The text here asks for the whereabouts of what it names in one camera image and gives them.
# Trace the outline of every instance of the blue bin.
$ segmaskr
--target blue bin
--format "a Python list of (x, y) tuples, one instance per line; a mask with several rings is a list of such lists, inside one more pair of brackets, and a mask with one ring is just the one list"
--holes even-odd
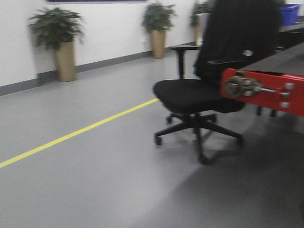
[(290, 26), (296, 22), (300, 5), (301, 4), (286, 4), (285, 7), (279, 8), (283, 18), (282, 26)]

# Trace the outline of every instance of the red metal plate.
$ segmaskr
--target red metal plate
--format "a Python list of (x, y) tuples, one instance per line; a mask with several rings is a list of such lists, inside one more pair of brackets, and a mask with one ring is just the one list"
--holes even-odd
[[(232, 98), (224, 91), (224, 84), (228, 78), (236, 75), (235, 69), (226, 69), (222, 76), (221, 82), (221, 94), (224, 97), (251, 103), (263, 107), (272, 108), (279, 111), (292, 113), (295, 115), (304, 116), (304, 77), (291, 74), (283, 74), (281, 76), (275, 76), (258, 72), (245, 72), (244, 77), (254, 78), (259, 81), (263, 87), (275, 90), (275, 93), (268, 93), (261, 91), (253, 96), (241, 96), (238, 98)], [(292, 90), (285, 89), (286, 83), (293, 83), (294, 88)], [(290, 92), (288, 98), (283, 97), (280, 92)], [(288, 102), (289, 107), (282, 107), (282, 102)]]

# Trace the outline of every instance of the chair armrest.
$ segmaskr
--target chair armrest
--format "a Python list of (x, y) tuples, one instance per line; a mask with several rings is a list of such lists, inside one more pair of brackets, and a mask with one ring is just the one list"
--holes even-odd
[(245, 63), (245, 59), (235, 58), (235, 59), (216, 59), (207, 62), (208, 65), (214, 66), (216, 69), (226, 69), (226, 68), (240, 68)]
[(198, 50), (199, 47), (193, 46), (193, 45), (176, 45), (176, 46), (171, 46), (170, 49), (177, 52), (179, 75), (180, 75), (180, 79), (183, 79), (184, 78), (184, 54), (188, 50)]
[(187, 50), (198, 50), (198, 46), (193, 46), (193, 45), (176, 45), (176, 46), (171, 46), (169, 47), (171, 50), (174, 51), (187, 51)]

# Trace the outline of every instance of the gray baseboard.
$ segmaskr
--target gray baseboard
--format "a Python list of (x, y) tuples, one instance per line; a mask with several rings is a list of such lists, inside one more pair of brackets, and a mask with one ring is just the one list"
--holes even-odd
[(41, 85), (39, 79), (32, 79), (24, 82), (13, 83), (0, 87), (0, 96), (20, 92), (27, 89), (32, 89)]
[[(187, 43), (184, 45), (194, 45), (194, 42)], [(137, 53), (137, 54), (133, 54), (133, 55), (122, 56), (122, 57), (107, 59), (107, 60), (98, 61), (98, 62), (94, 62), (94, 63), (83, 64), (83, 65), (76, 66), (76, 72), (78, 72), (78, 73), (84, 72), (87, 70), (93, 70), (93, 69), (97, 69), (97, 68), (101, 68), (101, 67), (105, 67), (105, 66), (107, 67), (107, 66), (111, 66), (111, 65), (115, 65), (115, 64), (119, 64), (119, 63), (125, 63), (125, 62), (133, 61), (133, 60), (140, 59), (140, 58), (146, 58), (146, 57), (150, 57), (150, 56), (152, 56), (152, 51), (146, 51), (146, 52)], [(32, 88), (42, 85), (46, 81), (55, 80), (55, 79), (58, 79), (56, 70), (43, 72), (43, 73), (38, 74), (37, 79), (32, 79), (32, 80), (28, 80), (28, 81), (24, 81), (24, 82), (18, 82), (18, 83), (14, 83), (11, 85), (0, 86), (0, 96), (20, 92), (20, 91), (27, 90), (27, 89), (32, 89)]]
[[(146, 58), (151, 55), (152, 55), (152, 52), (147, 51), (147, 52), (137, 53), (137, 54), (133, 54), (133, 55), (122, 56), (122, 57), (118, 57), (118, 58), (111, 58), (111, 59), (102, 60), (102, 61), (98, 61), (98, 62), (83, 64), (83, 65), (76, 66), (76, 72), (79, 73), (79, 72), (84, 72), (84, 71), (88, 71), (88, 70), (102, 68), (105, 66), (107, 67), (107, 66), (111, 66), (111, 65), (115, 65), (115, 64), (119, 64), (119, 63), (125, 63), (125, 62), (133, 61), (136, 59), (140, 59), (140, 58)], [(38, 78), (39, 78), (39, 80), (41, 80), (43, 82), (48, 81), (48, 80), (58, 79), (57, 71), (52, 70), (52, 71), (40, 73), (40, 74), (38, 74)]]

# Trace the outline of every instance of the tan planter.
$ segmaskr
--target tan planter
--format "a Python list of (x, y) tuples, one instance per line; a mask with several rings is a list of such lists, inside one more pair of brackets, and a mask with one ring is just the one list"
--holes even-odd
[(165, 55), (166, 30), (151, 31), (151, 45), (153, 58), (164, 58)]
[(76, 79), (74, 64), (74, 42), (63, 42), (55, 52), (59, 80), (69, 82)]
[(210, 13), (201, 13), (197, 15), (198, 25), (195, 28), (195, 32), (194, 32), (196, 46), (201, 46), (203, 43), (203, 37), (206, 31), (209, 15)]

